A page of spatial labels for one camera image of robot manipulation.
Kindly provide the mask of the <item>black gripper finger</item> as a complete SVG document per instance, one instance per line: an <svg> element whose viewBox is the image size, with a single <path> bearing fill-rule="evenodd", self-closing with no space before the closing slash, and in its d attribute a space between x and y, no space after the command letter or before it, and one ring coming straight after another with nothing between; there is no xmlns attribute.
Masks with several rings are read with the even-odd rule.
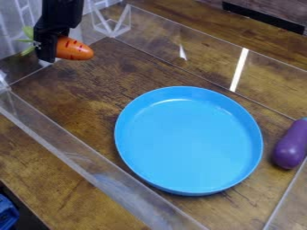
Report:
<svg viewBox="0 0 307 230"><path fill-rule="evenodd" d="M38 60L47 63L54 62L55 45L61 36L66 36L69 28L47 28L42 23L37 22L33 27L33 47Z"/></svg>

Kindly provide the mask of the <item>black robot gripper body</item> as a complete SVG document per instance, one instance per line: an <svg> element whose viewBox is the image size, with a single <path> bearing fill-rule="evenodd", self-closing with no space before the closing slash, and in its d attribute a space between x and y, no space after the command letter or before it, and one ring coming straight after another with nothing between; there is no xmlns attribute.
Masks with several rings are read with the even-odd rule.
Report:
<svg viewBox="0 0 307 230"><path fill-rule="evenodd" d="M45 31L76 28L84 0L41 0L39 28Z"/></svg>

